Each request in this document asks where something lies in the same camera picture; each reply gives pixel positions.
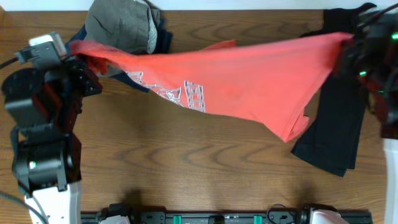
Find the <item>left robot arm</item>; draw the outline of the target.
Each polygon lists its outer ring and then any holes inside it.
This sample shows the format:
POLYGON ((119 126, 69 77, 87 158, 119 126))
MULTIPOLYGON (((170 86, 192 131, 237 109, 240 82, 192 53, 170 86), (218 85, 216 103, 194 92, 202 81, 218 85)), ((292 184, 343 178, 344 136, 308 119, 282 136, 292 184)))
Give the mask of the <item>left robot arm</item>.
POLYGON ((2 84, 12 172, 33 223, 81 223, 81 149, 73 132, 84 97, 103 87, 81 60, 39 70, 24 68, 2 84))

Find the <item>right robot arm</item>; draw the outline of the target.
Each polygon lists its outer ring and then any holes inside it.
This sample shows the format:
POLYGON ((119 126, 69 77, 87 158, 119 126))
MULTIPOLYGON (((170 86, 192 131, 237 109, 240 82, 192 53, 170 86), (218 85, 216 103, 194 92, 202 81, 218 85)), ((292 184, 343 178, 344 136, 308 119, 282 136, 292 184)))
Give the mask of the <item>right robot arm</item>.
POLYGON ((335 75, 355 78, 368 90, 372 114, 381 124, 387 165, 384 222, 397 223, 397 14, 365 16, 341 46, 335 75))

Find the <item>red orange t-shirt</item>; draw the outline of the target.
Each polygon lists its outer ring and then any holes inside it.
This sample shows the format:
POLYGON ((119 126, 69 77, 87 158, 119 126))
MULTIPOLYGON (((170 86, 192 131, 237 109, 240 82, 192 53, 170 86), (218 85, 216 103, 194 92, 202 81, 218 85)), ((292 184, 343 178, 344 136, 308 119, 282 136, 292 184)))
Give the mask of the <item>red orange t-shirt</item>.
POLYGON ((349 38, 335 32, 248 47, 225 41, 196 52, 153 55, 92 40, 73 41, 70 48, 97 74, 115 66, 179 106, 256 121, 287 142, 306 129, 304 109, 349 38))

